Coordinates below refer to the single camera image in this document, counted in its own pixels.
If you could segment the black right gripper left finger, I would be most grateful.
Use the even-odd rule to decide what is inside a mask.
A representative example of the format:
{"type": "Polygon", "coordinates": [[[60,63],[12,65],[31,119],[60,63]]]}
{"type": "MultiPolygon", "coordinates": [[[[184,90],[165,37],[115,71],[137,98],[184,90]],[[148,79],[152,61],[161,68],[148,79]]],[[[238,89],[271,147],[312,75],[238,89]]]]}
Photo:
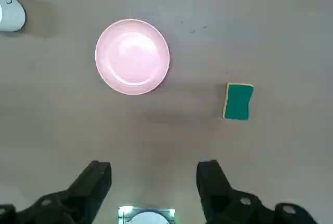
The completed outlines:
{"type": "Polygon", "coordinates": [[[21,211],[1,205],[1,223],[93,223],[111,184],[111,164],[91,161],[66,190],[44,195],[21,211]]]}

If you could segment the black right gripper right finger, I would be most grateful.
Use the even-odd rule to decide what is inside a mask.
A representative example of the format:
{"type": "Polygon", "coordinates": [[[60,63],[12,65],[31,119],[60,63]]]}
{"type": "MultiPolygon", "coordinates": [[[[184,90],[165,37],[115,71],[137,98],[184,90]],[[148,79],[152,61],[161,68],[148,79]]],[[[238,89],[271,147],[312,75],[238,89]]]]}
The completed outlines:
{"type": "Polygon", "coordinates": [[[196,185],[206,223],[316,223],[299,205],[278,203],[269,209],[256,195],[233,189],[216,160],[198,163],[196,185]]]}

